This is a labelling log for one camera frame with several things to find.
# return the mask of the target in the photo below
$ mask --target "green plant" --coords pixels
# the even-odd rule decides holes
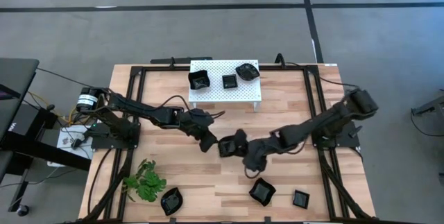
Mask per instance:
[[[130,196],[133,189],[142,200],[149,202],[155,201],[157,193],[164,191],[167,180],[160,179],[154,172],[155,161],[147,162],[143,160],[135,175],[123,179],[123,186],[130,200],[134,199]]]

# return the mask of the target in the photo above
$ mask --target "wire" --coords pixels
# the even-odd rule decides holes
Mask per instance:
[[[358,156],[360,156],[360,158],[361,158],[361,160],[364,160],[364,158],[362,157],[362,154],[361,154],[361,152],[359,152],[358,150],[357,150],[357,147],[356,148],[354,148],[354,147],[350,147],[356,154],[358,154]]]
[[[428,137],[444,137],[444,135],[433,135],[433,134],[427,134],[426,132],[422,131],[415,123],[415,121],[413,120],[413,112],[410,112],[410,120],[411,123],[413,124],[413,126],[415,126],[416,130],[418,130],[419,132],[421,132],[423,135],[426,135]]]
[[[38,182],[29,182],[28,185],[37,185],[37,184],[40,184],[40,183],[44,182],[45,180],[48,180],[48,179],[54,179],[54,178],[59,178],[59,177],[62,176],[62,175],[66,175],[66,174],[68,174],[68,173],[71,173],[71,172],[74,172],[74,171],[77,170],[77,169],[73,169],[73,170],[70,170],[70,171],[67,171],[67,172],[61,173],[60,175],[51,176],[51,175],[52,175],[57,169],[59,169],[59,168],[55,168],[55,169],[53,170],[53,172],[51,172],[51,173],[49,174],[49,176],[47,176],[45,179],[40,180],[40,181],[38,181]],[[13,186],[13,185],[20,185],[20,184],[22,184],[22,183],[21,183],[21,182],[19,182],[19,183],[11,183],[11,184],[7,184],[7,185],[3,185],[3,186],[1,186],[0,189],[1,189],[1,188],[4,188],[4,187],[9,187],[9,186]]]
[[[258,171],[257,172],[257,174],[255,174],[254,176],[249,176],[248,174],[247,174],[247,167],[244,167],[244,174],[245,174],[245,176],[248,178],[248,179],[255,179],[257,176],[259,176],[260,175],[260,171]]]
[[[96,183],[97,175],[99,174],[100,168],[102,167],[103,161],[105,161],[105,158],[110,153],[111,149],[106,151],[105,155],[102,157],[102,160],[99,163],[99,166],[97,167],[96,174],[94,175],[94,179],[91,183],[91,188],[89,189],[89,197],[88,197],[88,214],[91,214],[91,196],[92,196],[92,189],[94,188],[94,184]]]
[[[62,126],[62,123],[60,122],[59,119],[57,119],[58,123],[60,124],[60,126]],[[68,129],[66,128],[66,126],[63,126],[63,128],[65,128],[66,131],[62,131],[65,133],[68,133],[69,137],[71,137],[72,141],[75,141],[74,137],[71,136],[71,134],[69,133]]]
[[[44,100],[41,96],[34,94],[32,92],[28,92],[28,94],[31,95],[31,98],[33,98],[34,102],[37,103],[38,106],[42,107],[42,105],[40,105],[39,102],[37,102],[37,99],[35,99],[35,97],[40,99],[46,105],[46,107],[49,106],[49,103],[46,100]]]
[[[23,99],[23,102],[27,103],[29,106],[33,107],[34,109],[36,109],[37,111],[39,111],[39,109],[37,109],[37,107],[35,105],[30,104],[28,101]]]
[[[305,146],[305,144],[307,143],[307,139],[308,139],[308,138],[305,138],[304,142],[302,143],[302,146],[301,146],[297,151],[295,151],[295,152],[287,151],[286,153],[287,153],[287,154],[290,154],[290,155],[296,155],[296,154],[298,154],[300,151],[302,151],[302,150],[304,149],[304,146]]]
[[[62,76],[62,75],[60,75],[60,74],[57,74],[57,73],[55,73],[55,72],[48,71],[48,70],[46,70],[46,69],[42,69],[42,68],[37,68],[37,69],[40,70],[40,71],[47,72],[47,73],[49,73],[49,74],[53,74],[53,75],[59,76],[59,77],[61,77],[61,78],[64,78],[64,79],[66,79],[66,80],[69,80],[69,81],[71,81],[71,82],[77,83],[77,84],[79,84],[79,85],[83,85],[83,86],[86,86],[86,87],[93,87],[93,86],[91,86],[91,85],[87,85],[87,84],[85,84],[85,83],[78,82],[78,81],[76,81],[76,80],[74,80],[74,79],[67,78],[67,77]]]
[[[86,154],[86,157],[88,157],[88,159],[90,160],[90,159],[91,159],[91,157],[89,157],[89,155],[88,155],[88,153],[86,152],[86,150],[84,150],[84,149],[82,148],[82,146],[79,146],[79,148],[80,148],[81,150],[83,150],[83,152],[85,152],[85,154]]]
[[[116,94],[115,92],[112,91],[112,89],[110,89],[110,88],[106,88],[106,89],[109,90],[111,93]],[[142,107],[138,107],[138,106],[136,106],[136,105],[132,105],[132,106],[133,106],[133,107],[136,107],[137,109],[141,109],[141,110],[154,111],[154,110],[158,110],[158,109],[160,109],[161,107],[164,107],[164,105],[166,105],[166,104],[167,104],[169,101],[171,101],[171,99],[173,99],[173,98],[180,98],[180,99],[182,100],[183,104],[185,105],[185,107],[187,108],[187,110],[189,111],[189,113],[190,113],[191,115],[198,116],[198,117],[206,117],[206,116],[207,116],[206,114],[199,114],[199,113],[194,113],[194,112],[192,112],[192,111],[190,110],[190,108],[189,108],[189,106],[188,106],[186,100],[185,100],[185,99],[183,98],[183,96],[181,96],[181,95],[174,95],[174,96],[171,96],[170,98],[168,98],[167,100],[165,100],[165,102],[163,102],[161,105],[159,105],[159,106],[157,106],[157,107],[154,107],[153,109],[150,109],[150,110],[147,110],[147,109],[142,108]],[[225,110],[223,110],[223,111],[221,111],[221,112],[214,113],[214,114],[210,114],[210,116],[213,117],[213,119],[216,119],[216,118],[222,116],[223,114],[225,114]]]
[[[296,63],[294,63],[294,62],[286,62],[286,64],[293,64],[293,65],[295,65],[295,66],[299,66],[299,67],[302,66],[302,65],[296,64]],[[348,84],[348,83],[338,83],[338,82],[334,82],[334,81],[331,81],[331,80],[325,79],[325,78],[323,78],[323,77],[321,77],[321,76],[318,76],[318,77],[319,77],[321,80],[324,80],[325,82],[332,83],[332,84],[335,84],[335,85],[343,85],[343,86],[350,86],[350,87],[359,88],[359,86],[357,86],[357,85],[352,85],[352,84]]]

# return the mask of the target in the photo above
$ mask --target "wooden table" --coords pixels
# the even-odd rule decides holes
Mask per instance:
[[[110,88],[125,95],[131,65],[114,66]],[[328,80],[340,82],[336,66],[319,65],[320,75]],[[311,78],[314,97],[317,98],[314,80]],[[133,99],[136,97],[138,78],[135,81]],[[168,97],[180,94],[188,98],[186,71],[150,71],[146,75],[142,102],[159,105]],[[226,113],[210,126],[220,139],[233,135],[243,128],[248,139],[268,137],[269,131],[287,124],[297,124],[310,117],[304,78],[299,71],[261,71],[262,103],[258,113],[250,103],[201,103],[211,113],[225,110]],[[331,83],[322,83],[327,106],[339,101],[343,88]],[[183,106],[179,100],[168,105]],[[317,113],[320,112],[316,102]],[[142,132],[139,147],[135,150],[132,174],[139,163],[148,158],[157,162],[156,172],[167,180],[166,190],[178,187],[184,196],[182,208],[172,217],[178,221],[263,221],[270,216],[272,221],[328,221],[328,211],[321,179],[316,149],[307,141],[304,150],[297,155],[269,155],[266,170],[261,174],[265,181],[276,188],[271,203],[262,207],[248,192],[255,180],[244,175],[240,157],[220,158],[216,146],[202,153],[198,142],[179,130],[161,130],[149,121],[141,119]],[[366,175],[359,156],[349,148],[336,149],[342,172],[343,183],[361,208],[375,215]],[[87,215],[87,199],[94,174],[105,150],[95,152],[87,185],[83,195],[79,218]],[[105,159],[99,171],[92,194],[92,207],[99,201],[110,182],[114,151]],[[111,217],[117,215],[120,189],[114,195]],[[310,195],[308,209],[291,204],[294,189]],[[337,192],[332,185],[336,215],[341,211]],[[169,221],[160,207],[160,197],[154,202],[143,201],[133,195],[135,203],[126,201],[123,221]]]

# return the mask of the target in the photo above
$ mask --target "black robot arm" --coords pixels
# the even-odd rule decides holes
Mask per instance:
[[[126,140],[133,138],[139,130],[136,123],[118,117],[113,111],[128,113],[134,117],[148,119],[162,129],[179,129],[200,141],[200,149],[207,152],[216,137],[208,126],[214,123],[212,115],[201,109],[184,111],[183,107],[153,107],[113,92],[108,88],[85,87],[79,96],[76,109],[84,115],[99,119],[110,128],[110,134]]]
[[[305,141],[313,132],[329,139],[337,136],[351,120],[364,120],[373,116],[378,106],[366,90],[355,89],[335,103],[329,110],[298,125],[287,125],[270,132],[269,138],[249,141],[243,163],[251,171],[263,171],[266,156],[288,153]]]

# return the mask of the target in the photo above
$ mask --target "pegboard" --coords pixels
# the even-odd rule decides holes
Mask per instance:
[[[260,77],[252,81],[242,80],[236,73],[236,67],[242,64],[252,64],[259,70],[257,60],[193,60],[189,72],[200,70],[208,71],[210,87],[203,89],[189,89],[190,103],[216,103],[216,102],[260,102],[261,82]],[[237,88],[224,89],[223,75],[236,75]]]

